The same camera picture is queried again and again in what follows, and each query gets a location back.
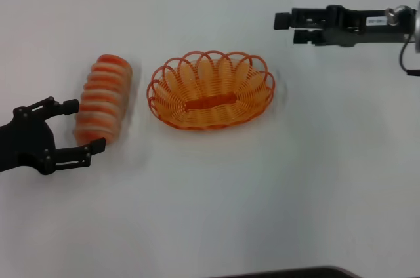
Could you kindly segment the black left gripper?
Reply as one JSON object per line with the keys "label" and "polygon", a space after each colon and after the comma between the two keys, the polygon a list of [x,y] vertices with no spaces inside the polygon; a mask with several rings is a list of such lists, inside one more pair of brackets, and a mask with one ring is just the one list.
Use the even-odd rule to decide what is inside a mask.
{"label": "black left gripper", "polygon": [[79,100],[60,103],[52,96],[14,109],[12,121],[1,126],[1,171],[32,167],[42,175],[54,171],[89,167],[94,155],[106,148],[99,138],[83,146],[56,149],[46,119],[79,111]]}

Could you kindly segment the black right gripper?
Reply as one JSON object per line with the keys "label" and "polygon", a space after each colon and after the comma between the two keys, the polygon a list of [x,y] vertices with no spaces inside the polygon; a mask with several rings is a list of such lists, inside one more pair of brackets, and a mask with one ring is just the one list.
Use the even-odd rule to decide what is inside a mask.
{"label": "black right gripper", "polygon": [[274,29],[289,28],[296,28],[293,36],[296,45],[323,45],[324,39],[328,45],[341,47],[400,43],[414,33],[415,9],[401,5],[385,10],[351,10],[329,5],[325,9],[292,8],[291,12],[276,13]]}

